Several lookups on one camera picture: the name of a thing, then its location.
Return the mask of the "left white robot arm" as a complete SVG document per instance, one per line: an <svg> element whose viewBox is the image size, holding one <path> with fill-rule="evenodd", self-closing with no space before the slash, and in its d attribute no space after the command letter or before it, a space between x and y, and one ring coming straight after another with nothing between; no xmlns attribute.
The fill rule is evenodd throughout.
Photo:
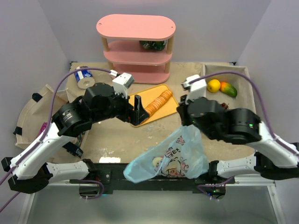
<svg viewBox="0 0 299 224"><path fill-rule="evenodd" d="M90 159L76 163L49 163L48 159L64 145L89 131L94 123L117 118L134 126L149 117L142 105L141 96L129 103L123 86L97 83L86 89L83 96L63 105L50 115L49 126L21 154L5 157L3 169L12 176L8 180L12 191L32 194L48 184L65 180L95 181L99 170Z"/></svg>

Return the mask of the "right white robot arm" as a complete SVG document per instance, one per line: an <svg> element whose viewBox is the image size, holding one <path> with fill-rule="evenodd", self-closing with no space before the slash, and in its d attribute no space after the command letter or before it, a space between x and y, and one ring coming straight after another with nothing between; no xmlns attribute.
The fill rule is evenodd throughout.
<svg viewBox="0 0 299 224"><path fill-rule="evenodd" d="M251 154L243 158L209 162L208 170L201 175L209 182L249 174L270 180L299 176L298 143L288 143L271 134L252 103L227 98L190 100L183 95L177 111L183 125L194 126L210 140L251 149Z"/></svg>

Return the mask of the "light blue plastic bag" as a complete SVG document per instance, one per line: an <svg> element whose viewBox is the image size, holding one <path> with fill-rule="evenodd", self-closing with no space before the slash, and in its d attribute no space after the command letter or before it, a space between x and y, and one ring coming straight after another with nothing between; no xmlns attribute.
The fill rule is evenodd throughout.
<svg viewBox="0 0 299 224"><path fill-rule="evenodd" d="M155 157L163 157L158 168L153 166ZM124 177L140 183L156 176L168 178L199 177L208 171L201 133L195 126L181 126L159 145L132 160L124 169Z"/></svg>

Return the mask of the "beige canvas tote bag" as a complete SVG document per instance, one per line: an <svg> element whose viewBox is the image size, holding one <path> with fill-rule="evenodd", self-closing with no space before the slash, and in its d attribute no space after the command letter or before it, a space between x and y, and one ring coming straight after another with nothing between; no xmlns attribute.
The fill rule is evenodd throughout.
<svg viewBox="0 0 299 224"><path fill-rule="evenodd" d="M51 86L45 85L39 92L32 94L31 99L22 109L14 131L17 147L26 149L38 137L42 124L48 121L53 91ZM64 145L48 159L48 162L70 163L81 159L83 155L81 148L87 134L88 131L83 132Z"/></svg>

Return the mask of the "purple snack packet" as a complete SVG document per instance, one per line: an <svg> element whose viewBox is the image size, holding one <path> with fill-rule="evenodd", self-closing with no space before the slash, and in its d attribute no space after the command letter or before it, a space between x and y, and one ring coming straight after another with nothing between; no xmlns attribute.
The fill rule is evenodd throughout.
<svg viewBox="0 0 299 224"><path fill-rule="evenodd" d="M39 133L38 133L37 136L40 136L44 132L44 130L46 129L47 124L48 124L47 122L44 122L42 124L42 126L41 126L41 128L40 128Z"/></svg>

